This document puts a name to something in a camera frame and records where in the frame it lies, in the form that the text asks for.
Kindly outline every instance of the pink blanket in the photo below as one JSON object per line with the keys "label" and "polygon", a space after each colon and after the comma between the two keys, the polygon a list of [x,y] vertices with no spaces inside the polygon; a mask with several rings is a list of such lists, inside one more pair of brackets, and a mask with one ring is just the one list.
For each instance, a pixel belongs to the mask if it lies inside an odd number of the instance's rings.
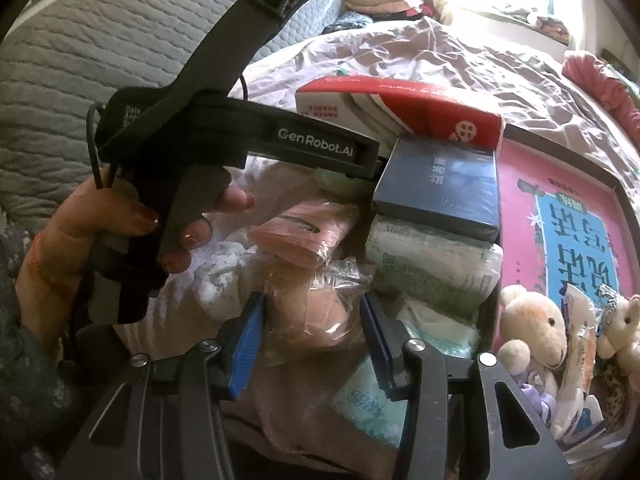
{"label": "pink blanket", "polygon": [[640,148],[640,110],[622,81],[603,62],[591,52],[569,50],[564,54],[562,75],[596,98]]}

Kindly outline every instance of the dark patterned sleeve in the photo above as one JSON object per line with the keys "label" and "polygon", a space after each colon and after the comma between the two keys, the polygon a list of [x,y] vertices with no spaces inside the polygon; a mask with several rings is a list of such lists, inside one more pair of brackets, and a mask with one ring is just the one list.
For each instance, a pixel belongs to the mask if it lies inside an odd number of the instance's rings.
{"label": "dark patterned sleeve", "polygon": [[55,362],[20,323],[14,279],[29,244],[23,229],[0,229],[0,433],[17,453],[61,430],[81,404],[58,376]]}

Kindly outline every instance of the screw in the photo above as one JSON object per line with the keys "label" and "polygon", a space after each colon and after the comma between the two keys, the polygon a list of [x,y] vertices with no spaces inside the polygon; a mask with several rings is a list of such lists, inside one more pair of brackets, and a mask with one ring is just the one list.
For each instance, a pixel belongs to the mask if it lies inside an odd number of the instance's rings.
{"label": "screw", "polygon": [[414,352],[422,352],[427,348],[427,343],[418,338],[409,339],[405,344],[409,350],[413,350]]}
{"label": "screw", "polygon": [[489,352],[481,353],[478,359],[484,366],[494,366],[498,362],[495,355],[489,354]]}
{"label": "screw", "polygon": [[149,362],[149,357],[146,354],[135,354],[131,358],[131,366],[134,368],[140,368]]}
{"label": "screw", "polygon": [[203,352],[215,352],[218,349],[218,342],[215,339],[205,339],[198,345]]}

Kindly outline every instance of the light green package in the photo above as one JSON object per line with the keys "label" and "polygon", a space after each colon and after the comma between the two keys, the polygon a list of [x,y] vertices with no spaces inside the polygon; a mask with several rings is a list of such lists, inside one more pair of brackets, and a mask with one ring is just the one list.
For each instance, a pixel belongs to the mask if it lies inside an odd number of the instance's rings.
{"label": "light green package", "polygon": [[[411,337],[429,342],[443,354],[471,358],[476,352],[478,330],[443,316],[423,302],[401,296],[398,319]],[[406,401],[391,402],[379,388],[371,358],[358,366],[335,394],[332,407],[357,428],[393,447],[400,446]]]}
{"label": "light green package", "polygon": [[502,248],[424,225],[377,215],[366,245],[373,287],[404,292],[473,319],[500,278]]}

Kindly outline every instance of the beige teddy bear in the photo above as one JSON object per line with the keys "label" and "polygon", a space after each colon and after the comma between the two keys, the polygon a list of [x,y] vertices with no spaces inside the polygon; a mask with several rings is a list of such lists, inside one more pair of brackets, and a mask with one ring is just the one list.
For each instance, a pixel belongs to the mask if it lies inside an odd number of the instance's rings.
{"label": "beige teddy bear", "polygon": [[629,376],[629,384],[640,392],[640,296],[629,300],[617,295],[614,306],[604,315],[597,349],[601,359],[614,355],[620,369]]}
{"label": "beige teddy bear", "polygon": [[522,285],[506,286],[500,293],[500,336],[498,360],[512,376],[534,371],[544,381],[543,390],[558,394],[558,383],[551,370],[566,356],[564,319],[556,304]]}

